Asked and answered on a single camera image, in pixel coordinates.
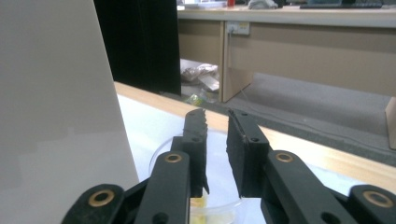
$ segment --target brass screw insert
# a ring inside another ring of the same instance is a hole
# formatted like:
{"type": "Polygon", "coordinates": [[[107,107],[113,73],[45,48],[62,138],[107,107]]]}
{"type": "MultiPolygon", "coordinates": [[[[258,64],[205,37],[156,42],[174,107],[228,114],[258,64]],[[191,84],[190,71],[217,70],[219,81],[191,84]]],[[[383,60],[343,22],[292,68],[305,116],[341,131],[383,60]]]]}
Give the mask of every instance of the brass screw insert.
{"type": "Polygon", "coordinates": [[[291,162],[293,161],[293,157],[288,154],[288,153],[284,153],[284,152],[280,152],[276,154],[276,159],[279,161],[283,161],[283,162],[291,162]]]}
{"type": "Polygon", "coordinates": [[[182,157],[178,154],[170,154],[165,157],[165,161],[167,162],[178,162],[181,161],[182,157]]]}
{"type": "Polygon", "coordinates": [[[384,208],[391,208],[394,206],[393,201],[382,193],[373,191],[373,190],[366,190],[363,192],[364,198],[373,203],[377,206],[384,207],[384,208]]]}
{"type": "Polygon", "coordinates": [[[104,206],[114,199],[114,192],[110,189],[102,189],[91,195],[88,204],[92,207],[104,206]]]}

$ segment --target gray floor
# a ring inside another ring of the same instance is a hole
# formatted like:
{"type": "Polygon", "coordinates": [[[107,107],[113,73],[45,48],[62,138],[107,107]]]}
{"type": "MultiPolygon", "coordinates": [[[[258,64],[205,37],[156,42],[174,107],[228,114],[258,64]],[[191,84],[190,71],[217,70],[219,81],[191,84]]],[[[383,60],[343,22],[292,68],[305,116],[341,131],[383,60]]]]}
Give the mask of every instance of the gray floor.
{"type": "MultiPolygon", "coordinates": [[[[183,94],[191,95],[191,87],[183,94]]],[[[396,166],[385,108],[390,97],[256,74],[229,102],[201,106],[241,109],[265,127],[396,166]]]]}

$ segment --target clear plastic cup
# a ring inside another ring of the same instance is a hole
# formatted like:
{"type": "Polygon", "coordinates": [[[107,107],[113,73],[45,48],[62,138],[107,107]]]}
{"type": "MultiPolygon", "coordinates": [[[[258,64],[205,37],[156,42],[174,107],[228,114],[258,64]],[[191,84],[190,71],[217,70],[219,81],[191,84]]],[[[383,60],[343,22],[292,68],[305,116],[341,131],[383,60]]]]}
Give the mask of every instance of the clear plastic cup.
{"type": "MultiPolygon", "coordinates": [[[[247,212],[248,199],[239,199],[233,171],[226,152],[226,133],[207,133],[206,176],[210,194],[202,199],[191,199],[190,224],[242,224],[247,212]]],[[[157,157],[169,151],[172,138],[165,141],[151,158],[151,174],[157,157]]]]}

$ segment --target white wall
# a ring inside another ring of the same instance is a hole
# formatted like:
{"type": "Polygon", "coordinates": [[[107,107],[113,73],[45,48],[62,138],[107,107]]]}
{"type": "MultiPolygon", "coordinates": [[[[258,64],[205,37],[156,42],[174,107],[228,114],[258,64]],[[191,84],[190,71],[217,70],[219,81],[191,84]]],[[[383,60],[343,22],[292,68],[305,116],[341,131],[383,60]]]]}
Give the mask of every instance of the white wall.
{"type": "Polygon", "coordinates": [[[0,0],[0,223],[137,183],[93,1],[0,0]]]}

